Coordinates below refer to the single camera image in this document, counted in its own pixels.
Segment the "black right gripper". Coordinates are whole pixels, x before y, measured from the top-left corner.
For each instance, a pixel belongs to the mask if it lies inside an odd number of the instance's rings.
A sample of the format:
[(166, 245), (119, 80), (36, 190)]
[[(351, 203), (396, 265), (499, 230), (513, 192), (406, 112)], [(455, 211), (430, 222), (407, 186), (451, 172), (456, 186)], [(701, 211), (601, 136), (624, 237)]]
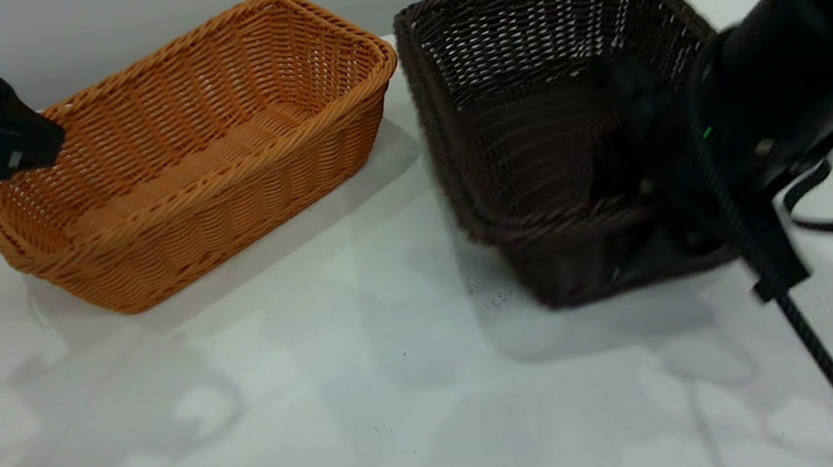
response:
[(762, 301), (786, 296), (810, 278), (774, 207), (773, 190), (760, 185), (727, 110), (713, 110), (725, 35), (701, 48), (683, 87), (662, 87), (665, 103), (653, 111), (660, 86), (650, 65), (633, 59), (598, 65), (586, 74), (585, 116), (592, 125), (589, 193), (638, 195), (645, 168), (636, 130), (643, 128), (651, 177), (670, 205), (694, 219), (642, 225), (614, 253), (616, 285), (697, 274), (725, 262), (722, 240), (736, 245), (757, 275)]

